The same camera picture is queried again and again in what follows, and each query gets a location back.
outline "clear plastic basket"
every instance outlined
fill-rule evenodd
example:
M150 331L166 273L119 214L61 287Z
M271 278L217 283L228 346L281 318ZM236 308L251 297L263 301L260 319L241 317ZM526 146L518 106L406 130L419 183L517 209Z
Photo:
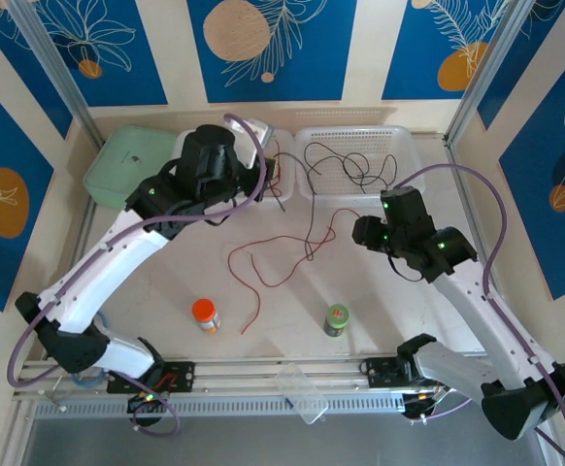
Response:
M327 148L311 143L321 143L342 156L351 152L363 154L366 160L359 155L349 157L350 161L346 162L349 173L353 176L359 174L359 169L352 162L355 161L369 176L381 175L389 188L422 168L412 134L402 126L341 126L302 129L295 135L295 154L303 162L305 160L308 162L307 168L333 155ZM386 160L389 154L394 157L396 164L393 157ZM363 187L349 179L340 160L341 157L324 160L316 165L319 174L312 171L311 181L315 188L316 205L322 207L378 206L380 192L386 188L385 183L378 179L368 178L364 183L374 181L363 186L363 192ZM307 199L312 199L306 172L299 165L296 167L296 178L300 194ZM425 189L424 177L419 176L410 185L423 192Z

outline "red wire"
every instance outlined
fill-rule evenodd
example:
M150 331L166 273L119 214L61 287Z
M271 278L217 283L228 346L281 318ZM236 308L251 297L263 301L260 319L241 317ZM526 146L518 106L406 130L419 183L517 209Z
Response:
M161 378L161 380L157 383L157 385L153 387L153 390L157 390L161 388L164 382L166 382L168 379L172 379L168 383L168 388L170 389L170 386L177 381L177 374L172 374L172 373L166 374L164 377Z
M272 180L272 185L270 187L276 187L279 185L279 183L281 182L281 174L278 173L278 175Z
M332 214L332 217L330 218L330 224L328 225L328 231L325 234L325 236L323 237L323 239L321 241L318 242L314 242L314 241L310 241L309 243L311 245L316 245L316 248L313 250L313 253L317 252L323 245L325 245L326 243L330 243L331 241L334 241L337 237L336 232L334 231L334 229L332 228L332 225L334 223L334 218L336 217L336 215L339 212L342 211L347 211L347 212L351 212L352 214L354 214L357 217L360 217L360 214L356 211L353 211L352 209L347 209L347 208L343 208L343 209L339 209L337 210L334 214ZM229 254L228 254L228 258L227 258L227 265L228 265L228 270L231 273L231 275L233 276L233 278L235 280L237 280L239 283L241 283L243 286L245 286L246 288L250 289L254 295L256 296L256 313L254 314L254 317L250 320L250 322L248 322L248 324L246 325L246 327L244 327L244 330L242 330L242 335L244 335L244 333L246 333L246 331L248 330L248 328L257 320L257 318L259 317L259 315L261 314L261 295L259 294L259 292L256 290L256 288L254 288L252 285L246 283L246 281L242 280L233 270L233 266L231 265L231 257L233 256L233 254L239 250L244 250L245 248L249 248L250 246L255 246L255 245L263 245L265 243L270 243L272 241L276 241L276 240L280 240L282 238L285 238L287 240L293 240L293 241L299 241L301 243L305 242L305 239L303 238L298 238L296 236L289 236L289 235L279 235L279 236L275 236L273 238L268 238L267 240L258 240L258 241L252 241L250 243L247 243L245 245L242 246L238 246L236 248L234 248ZM295 273L296 269L298 268L298 266L304 262L305 260L307 260L309 257L307 254L305 254L301 259L299 259L295 265L293 266L293 268L291 269L291 272L289 272L289 274L282 279L280 282L278 283L267 283L265 282L265 280L263 279L263 276L261 275L261 273L258 271L258 269L256 268L256 264L254 263L254 256L249 252L250 255L250 263L252 265L252 270L254 270L254 273L256 274L256 276L259 278L259 281L261 282L261 284L267 286L268 288L276 288L277 286L281 286L283 283L286 283Z

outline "black wire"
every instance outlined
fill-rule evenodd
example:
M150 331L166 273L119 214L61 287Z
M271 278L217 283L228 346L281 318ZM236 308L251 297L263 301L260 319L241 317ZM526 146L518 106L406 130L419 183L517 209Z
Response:
M307 158L307 151L308 148L310 146L321 146L323 148L325 148L326 150L329 150L330 152L333 153L333 155L329 155L327 157L324 157L322 159L320 159L318 162L316 162L315 164L310 164ZM364 160L364 163L366 164L367 168L366 170L363 170L360 165L358 165L358 163L353 160L351 157L353 155L357 155L359 157L361 157ZM380 169L380 172L377 175L370 175L370 171L371 171L371 164L369 162L369 159L362 153L360 152L350 152L347 155L342 155L332 149L330 149L329 147L327 147L325 144L317 142L317 141L313 141L311 143L308 143L305 147L304 147L304 162L306 163L307 166L310 167L310 170L307 173L307 177L310 177L311 172L315 172L318 175L321 176L321 173L318 171L318 169L316 168L316 166L330 158L336 158L337 160L339 160L341 162L343 171L345 172L345 174L348 176L349 180L354 183L355 185L359 186L360 189L362 190L362 192L364 194L366 194L365 191L365 186L372 184L374 182L376 182L377 180L382 181L382 183L384 184L384 188L386 190L389 190L392 185L395 183L395 180L397 179L397 172L398 172L398 164L397 164L397 159L395 158L394 155L392 155L391 153L388 154L385 159L382 162L382 168ZM388 159L392 159L393 163L394 163L394 175L392 177L392 180L389 182L387 182L384 178L382 178L382 174L384 171L384 168L386 166L386 162L388 161ZM349 172L349 169L346 165L346 162L351 162L353 165L355 165L355 168L358 170L358 175L353 175L352 173Z
M402 279L407 280L408 282L418 283L423 279L422 274L420 274L420 277L418 279L412 280L412 279L409 279L408 277L406 277L405 275L403 275L401 272L399 272L397 270L397 267L395 267L395 262L392 260L392 255L390 255L390 254L388 254L388 263L390 264L390 267L392 267L392 270L395 274L397 274Z
M274 196L274 198L276 199L276 202L279 203L279 206L281 207L281 210L286 213L286 209L284 208L283 203L281 202L281 198L279 197L279 195L276 193L276 190L274 188L272 188L272 181L268 181L267 184L270 186L270 191L272 191L272 195Z
M306 181L309 184L309 187L311 188L311 196L312 196L311 222L309 223L309 230L307 231L306 238L304 240L304 253L306 255L307 260L313 260L315 251L313 250L313 246L309 242L309 239L311 238L311 233L313 232L313 225L315 224L315 188L313 187L313 182L311 181L311 176L309 175L309 169L306 168L306 166L302 163L302 160L300 160L298 157L296 157L295 155L289 152L279 152L276 155L274 155L274 157L278 157L280 155L286 155L287 157L291 157L302 167L304 173L306 174Z
M233 201L233 207L237 207L237 200L235 199L235 197L233 197L231 201ZM205 222L210 224L211 226L221 226L226 220L228 220L229 217L230 216L225 216L221 221L205 220Z

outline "green bottle cap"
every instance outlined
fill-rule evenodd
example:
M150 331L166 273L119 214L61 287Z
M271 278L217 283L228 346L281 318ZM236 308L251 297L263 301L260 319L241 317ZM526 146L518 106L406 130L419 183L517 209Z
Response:
M346 308L342 304L335 304L334 306L330 306L325 321L328 322L328 325L330 325L332 328L344 328L349 321L348 308Z

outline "metal corner post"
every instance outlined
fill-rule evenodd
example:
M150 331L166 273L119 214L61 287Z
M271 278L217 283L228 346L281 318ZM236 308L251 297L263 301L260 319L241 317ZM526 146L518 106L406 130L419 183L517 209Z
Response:
M461 135L466 122L477 110L477 106L490 83L494 79L498 68L503 63L505 55L512 46L519 29L526 17L535 5L536 0L509 0L511 5L505 12L500 24L494 33L489 46L483 55L482 62L477 72L470 80L470 84L464 91L464 95L455 112L453 120L445 133L445 141L448 148L457 141Z
M95 124L78 85L71 76L50 34L37 15L33 3L27 0L7 0L9 14L21 35L30 46L37 60L50 78L51 83L64 101L83 131L98 148L104 144L99 128Z

